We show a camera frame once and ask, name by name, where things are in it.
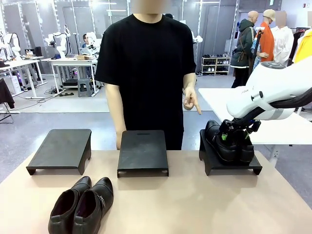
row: shoe buckle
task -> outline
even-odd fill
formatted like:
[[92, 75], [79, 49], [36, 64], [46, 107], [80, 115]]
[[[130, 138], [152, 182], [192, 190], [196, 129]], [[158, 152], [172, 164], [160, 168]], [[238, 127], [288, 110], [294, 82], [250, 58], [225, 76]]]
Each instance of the shoe buckle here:
[[97, 195], [97, 196], [99, 197], [99, 199], [100, 199], [100, 201], [101, 201], [101, 203], [103, 205], [103, 208], [105, 208], [105, 201], [104, 201], [104, 199], [102, 198], [102, 196], [99, 196], [99, 195]]

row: gray stool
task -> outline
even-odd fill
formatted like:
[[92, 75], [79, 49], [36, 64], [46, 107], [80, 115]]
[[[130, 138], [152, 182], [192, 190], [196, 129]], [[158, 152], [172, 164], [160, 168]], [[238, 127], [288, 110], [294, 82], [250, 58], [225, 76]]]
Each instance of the gray stool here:
[[78, 80], [78, 97], [91, 97], [93, 94], [93, 88], [90, 79]]

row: person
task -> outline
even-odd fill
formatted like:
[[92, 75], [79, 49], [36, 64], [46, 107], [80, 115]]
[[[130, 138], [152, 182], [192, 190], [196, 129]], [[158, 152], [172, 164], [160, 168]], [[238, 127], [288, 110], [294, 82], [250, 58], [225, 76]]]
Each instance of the person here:
[[201, 113], [192, 33], [160, 13], [165, 3], [145, 0], [137, 12], [152, 14], [132, 14], [112, 24], [102, 39], [95, 79], [105, 83], [117, 149], [126, 130], [163, 130], [167, 150], [181, 150], [182, 89], [184, 107]]
[[257, 57], [253, 65], [253, 69], [255, 69], [256, 66], [261, 62], [274, 60], [274, 36], [270, 29], [270, 24], [272, 24], [274, 21], [275, 21], [275, 11], [272, 9], [265, 10], [263, 12], [263, 22], [261, 24], [261, 27], [264, 27], [265, 29], [263, 30], [263, 34], [261, 35], [257, 51]]
[[243, 19], [239, 25], [240, 36], [231, 60], [231, 67], [235, 70], [235, 80], [232, 88], [245, 86], [248, 81], [249, 65], [253, 57], [252, 45], [256, 35], [254, 24], [257, 22], [258, 17], [258, 12], [251, 11], [248, 13], [248, 19]]
[[82, 47], [83, 47], [83, 48], [87, 48], [87, 45], [89, 45], [88, 36], [87, 36], [87, 34], [84, 34], [82, 37], [83, 37], [83, 41], [85, 42], [85, 43], [82, 45]]

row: orange shirt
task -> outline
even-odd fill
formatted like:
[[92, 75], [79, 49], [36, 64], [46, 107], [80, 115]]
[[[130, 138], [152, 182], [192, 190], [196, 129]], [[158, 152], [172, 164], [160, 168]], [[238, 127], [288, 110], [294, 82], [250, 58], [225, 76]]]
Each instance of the orange shirt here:
[[269, 25], [262, 22], [261, 27], [265, 27], [260, 39], [261, 52], [269, 54], [268, 58], [262, 58], [261, 62], [274, 60], [274, 37]]

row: yellow jacket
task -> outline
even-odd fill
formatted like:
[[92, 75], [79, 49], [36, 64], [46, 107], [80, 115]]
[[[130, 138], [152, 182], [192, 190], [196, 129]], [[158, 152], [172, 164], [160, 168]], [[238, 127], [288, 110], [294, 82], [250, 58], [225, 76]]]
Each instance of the yellow jacket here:
[[302, 39], [297, 51], [297, 56], [294, 61], [295, 63], [312, 56], [312, 30], [308, 30], [303, 37], [304, 38]]

